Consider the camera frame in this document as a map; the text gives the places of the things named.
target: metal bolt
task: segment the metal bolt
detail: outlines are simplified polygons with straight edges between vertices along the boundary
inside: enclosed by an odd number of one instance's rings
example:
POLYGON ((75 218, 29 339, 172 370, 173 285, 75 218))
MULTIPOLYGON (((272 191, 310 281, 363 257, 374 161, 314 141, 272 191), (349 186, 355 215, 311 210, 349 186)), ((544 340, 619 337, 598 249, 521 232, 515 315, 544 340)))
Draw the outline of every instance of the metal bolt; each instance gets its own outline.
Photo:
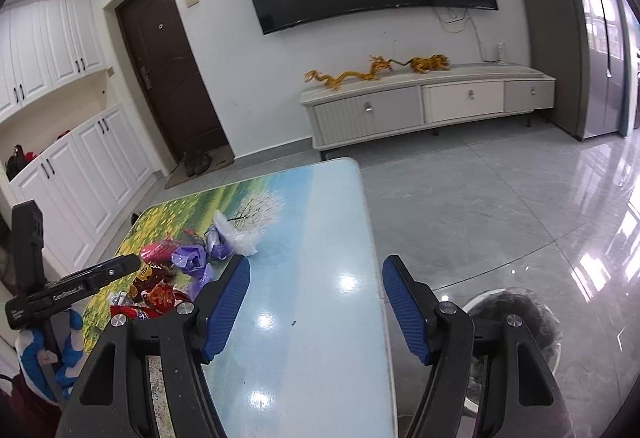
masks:
POLYGON ((439 304, 440 311, 442 313, 446 313, 447 315, 453 315, 458 311, 458 307, 453 304, 451 301, 443 301, 439 304))
POLYGON ((193 312, 193 304, 187 302, 180 303, 175 310, 180 313, 180 315, 188 315, 188 313, 193 312))
POLYGON ((507 324, 519 328, 522 326, 522 317, 515 313, 509 313, 509 315, 507 315, 507 324))
POLYGON ((118 313, 111 318, 111 326, 116 328, 124 325, 125 322, 127 322, 127 316, 124 313, 118 313))

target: brown door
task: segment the brown door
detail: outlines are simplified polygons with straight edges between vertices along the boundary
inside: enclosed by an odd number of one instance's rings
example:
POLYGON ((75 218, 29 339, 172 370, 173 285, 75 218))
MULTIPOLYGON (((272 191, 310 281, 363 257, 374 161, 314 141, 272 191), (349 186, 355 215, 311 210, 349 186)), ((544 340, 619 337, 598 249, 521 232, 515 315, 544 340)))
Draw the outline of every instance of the brown door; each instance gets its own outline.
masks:
POLYGON ((126 0, 116 13, 133 67, 174 157, 226 145, 175 0, 126 0))

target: white drawer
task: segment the white drawer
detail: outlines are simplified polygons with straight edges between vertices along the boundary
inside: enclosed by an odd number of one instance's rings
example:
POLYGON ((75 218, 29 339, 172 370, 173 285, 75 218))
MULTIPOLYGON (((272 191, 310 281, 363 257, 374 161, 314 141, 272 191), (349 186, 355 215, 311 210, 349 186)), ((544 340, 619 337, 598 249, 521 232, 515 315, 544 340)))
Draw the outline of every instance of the white drawer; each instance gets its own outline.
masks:
POLYGON ((423 90, 424 103, 430 105, 431 114, 426 113, 431 122, 504 111, 503 81, 424 86, 423 90))
POLYGON ((404 87, 314 106, 322 143, 366 138, 422 124, 417 87, 404 87))
POLYGON ((504 84, 504 110, 507 113, 548 109, 554 106, 554 80, 514 80, 504 84))

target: table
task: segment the table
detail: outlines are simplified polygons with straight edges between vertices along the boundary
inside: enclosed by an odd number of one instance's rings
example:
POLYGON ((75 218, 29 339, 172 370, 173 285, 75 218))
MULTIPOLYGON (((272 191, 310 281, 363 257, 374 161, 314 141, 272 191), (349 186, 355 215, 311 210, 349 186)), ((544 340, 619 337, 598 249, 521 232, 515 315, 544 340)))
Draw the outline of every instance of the table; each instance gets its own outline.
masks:
MULTIPOLYGON (((202 234, 216 209, 264 230, 226 348, 204 369, 227 435, 396 437, 380 265, 356 162, 299 167, 156 205, 118 254, 183 228, 202 234)), ((110 318, 110 294, 132 280, 92 298, 86 350, 110 318)), ((158 363, 150 367, 154 407, 161 435, 171 436, 158 363)))

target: dragon figurine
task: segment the dragon figurine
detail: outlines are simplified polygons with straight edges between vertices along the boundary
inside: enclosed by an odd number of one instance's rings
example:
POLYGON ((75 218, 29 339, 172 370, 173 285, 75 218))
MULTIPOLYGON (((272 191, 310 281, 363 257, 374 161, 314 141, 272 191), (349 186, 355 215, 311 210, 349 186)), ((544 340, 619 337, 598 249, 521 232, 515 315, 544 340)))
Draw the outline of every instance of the dragon figurine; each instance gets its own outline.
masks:
POLYGON ((380 78, 376 75, 379 71, 382 71, 382 69, 388 69, 389 71, 394 70, 394 68, 391 67, 391 60, 387 60, 382 56, 370 56, 369 60, 371 61, 369 72, 345 71, 339 77, 335 78, 330 74, 322 74, 314 69, 313 71, 305 73, 305 82, 317 80, 318 82, 324 82, 324 85, 331 88, 331 90, 337 91, 340 89, 342 81, 348 76, 357 76, 361 80, 379 80, 380 78))
POLYGON ((392 58, 389 62, 395 62, 401 66, 408 66, 411 64, 411 69, 421 73, 430 72, 433 69, 449 69, 449 59, 444 55, 433 55, 429 58, 414 56, 414 58, 407 62, 399 62, 392 58))

